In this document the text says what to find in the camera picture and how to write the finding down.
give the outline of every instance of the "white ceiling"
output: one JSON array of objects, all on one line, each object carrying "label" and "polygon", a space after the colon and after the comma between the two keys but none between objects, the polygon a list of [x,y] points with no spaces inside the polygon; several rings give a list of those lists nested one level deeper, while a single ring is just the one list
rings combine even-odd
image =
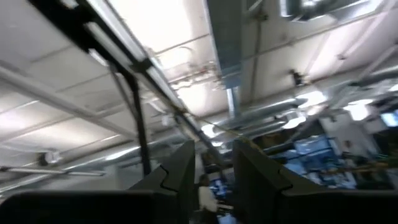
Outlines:
[{"label": "white ceiling", "polygon": [[[202,0],[111,2],[139,41],[159,57],[169,80],[216,61]],[[258,57],[255,86],[251,86],[255,24],[243,26],[243,103],[250,100],[252,89],[254,100],[260,100],[292,88],[288,76],[292,68],[317,80],[366,65],[398,37],[397,9],[311,35],[336,26],[336,21],[325,16],[308,23],[288,22],[279,17],[277,2],[266,1],[269,20],[262,24],[260,49],[266,53]],[[368,27],[373,30],[361,37]],[[184,44],[184,48],[156,54],[201,36]],[[339,54],[347,54],[347,59],[340,63]],[[98,119],[136,133],[135,122],[123,106],[107,68],[74,46],[26,0],[0,2],[0,65],[18,72],[30,83],[45,85],[54,100],[67,98],[93,111]],[[177,93],[188,109],[199,116],[228,108],[225,90],[214,82],[182,88]],[[8,86],[1,85],[0,94],[0,166],[31,164],[37,156],[32,151],[52,148],[66,159],[73,159],[131,139]],[[166,109],[159,101],[152,102]],[[144,105],[144,114],[151,133],[169,128],[162,124],[162,115],[153,106]]]}]

